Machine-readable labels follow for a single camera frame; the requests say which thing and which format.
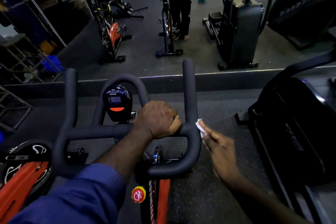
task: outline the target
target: black handlebar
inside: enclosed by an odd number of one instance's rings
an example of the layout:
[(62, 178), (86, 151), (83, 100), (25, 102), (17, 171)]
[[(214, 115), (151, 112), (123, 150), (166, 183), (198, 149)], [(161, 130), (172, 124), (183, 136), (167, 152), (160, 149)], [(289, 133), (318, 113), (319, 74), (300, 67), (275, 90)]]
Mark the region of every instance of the black handlebar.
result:
[[(98, 105), (96, 106), (92, 123), (84, 128), (72, 128), (76, 124), (77, 119), (77, 97), (76, 97), (76, 72), (74, 69), (66, 71), (65, 78), (65, 120), (57, 138), (55, 149), (52, 154), (52, 163), (58, 175), (73, 178), (86, 165), (68, 165), (65, 161), (66, 150), (69, 141), (83, 139), (98, 138), (122, 138), (133, 127), (132, 124), (116, 124), (103, 126), (105, 110), (103, 105), (103, 92), (106, 87), (121, 82), (129, 82), (138, 90), (140, 103), (144, 106), (149, 102), (149, 96), (143, 82), (129, 74), (120, 75), (109, 80), (104, 85), (100, 94)], [(188, 146), (185, 154), (177, 161), (165, 164), (153, 164), (147, 170), (152, 178), (168, 179), (180, 175), (188, 170), (196, 163), (201, 151), (201, 137), (195, 122), (198, 119), (197, 98), (196, 98), (196, 82), (194, 63), (191, 59), (183, 61), (183, 87), (184, 87), (184, 109), (186, 122), (182, 125), (178, 133), (173, 137), (187, 137)]]

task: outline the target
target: blue sleeve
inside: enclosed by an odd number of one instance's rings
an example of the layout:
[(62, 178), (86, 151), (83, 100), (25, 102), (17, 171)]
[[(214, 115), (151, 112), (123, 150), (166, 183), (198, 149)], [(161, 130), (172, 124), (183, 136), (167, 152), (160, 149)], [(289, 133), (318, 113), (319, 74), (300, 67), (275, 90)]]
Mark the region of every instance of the blue sleeve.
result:
[(126, 184), (112, 167), (91, 164), (73, 180), (39, 197), (8, 224), (116, 223)]

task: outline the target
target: leg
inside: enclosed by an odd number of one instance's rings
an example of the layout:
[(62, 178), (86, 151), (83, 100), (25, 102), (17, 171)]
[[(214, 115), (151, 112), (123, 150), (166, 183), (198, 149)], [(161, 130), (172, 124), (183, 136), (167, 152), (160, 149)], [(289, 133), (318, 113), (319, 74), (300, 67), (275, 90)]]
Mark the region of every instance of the leg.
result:
[(173, 27), (176, 27), (176, 29), (180, 30), (181, 29), (180, 0), (169, 0), (169, 9), (170, 9), (171, 17), (173, 19)]
[(191, 10), (191, 0), (181, 0), (182, 20), (181, 20), (180, 35), (187, 36), (189, 34), (190, 10)]

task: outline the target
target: hand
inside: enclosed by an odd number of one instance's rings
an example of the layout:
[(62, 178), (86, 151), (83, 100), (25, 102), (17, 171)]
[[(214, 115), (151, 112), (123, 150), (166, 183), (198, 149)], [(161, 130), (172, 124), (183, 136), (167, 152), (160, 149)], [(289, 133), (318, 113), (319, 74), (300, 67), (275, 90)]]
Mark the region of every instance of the hand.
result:
[(234, 186), (243, 178), (236, 162), (234, 141), (212, 130), (202, 120), (199, 121), (199, 124), (207, 133), (204, 136), (204, 141), (210, 150), (215, 171), (226, 185)]
[(181, 126), (177, 110), (163, 101), (150, 101), (138, 112), (134, 127), (150, 133), (154, 139), (174, 134)]

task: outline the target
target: stair climber machine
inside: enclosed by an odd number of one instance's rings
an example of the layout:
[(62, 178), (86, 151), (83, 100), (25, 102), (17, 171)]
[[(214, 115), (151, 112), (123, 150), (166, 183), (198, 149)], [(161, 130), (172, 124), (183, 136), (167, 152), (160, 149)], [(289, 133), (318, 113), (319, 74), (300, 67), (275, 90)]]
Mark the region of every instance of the stair climber machine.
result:
[[(56, 174), (65, 178), (73, 178), (86, 167), (84, 164), (69, 165), (67, 163), (65, 152), (71, 140), (114, 138), (117, 143), (132, 129), (132, 120), (136, 118), (136, 112), (132, 112), (132, 94), (119, 85), (123, 82), (130, 83), (136, 88), (141, 106), (149, 102), (143, 82), (133, 75), (122, 74), (105, 83), (91, 125), (76, 127), (78, 115), (76, 71), (67, 69), (65, 74), (66, 118), (63, 123), (63, 127), (67, 129), (60, 132), (52, 153)], [(200, 155), (201, 137), (195, 124), (198, 120), (195, 68), (191, 59), (183, 61), (183, 87), (186, 122), (172, 137), (187, 138), (188, 145), (185, 154), (177, 159), (165, 159), (162, 156), (162, 148), (157, 147), (151, 154), (144, 153), (134, 169), (135, 178), (140, 186), (137, 186), (129, 196), (135, 202), (141, 202), (141, 222), (143, 224), (166, 223), (170, 179), (188, 172)], [(119, 123), (103, 125), (105, 113), (112, 121)]]
[(294, 76), (334, 61), (335, 50), (288, 66), (247, 112), (235, 116), (238, 124), (248, 125), (279, 199), (322, 224), (331, 223), (326, 209), (334, 205), (323, 202), (335, 200), (336, 190), (335, 78)]
[(303, 50), (335, 26), (335, 18), (334, 0), (275, 0), (267, 25)]
[(203, 19), (210, 38), (216, 39), (223, 62), (219, 70), (252, 68), (258, 37), (263, 31), (272, 0), (268, 0), (264, 19), (263, 5), (255, 0), (223, 0), (223, 14), (209, 13)]

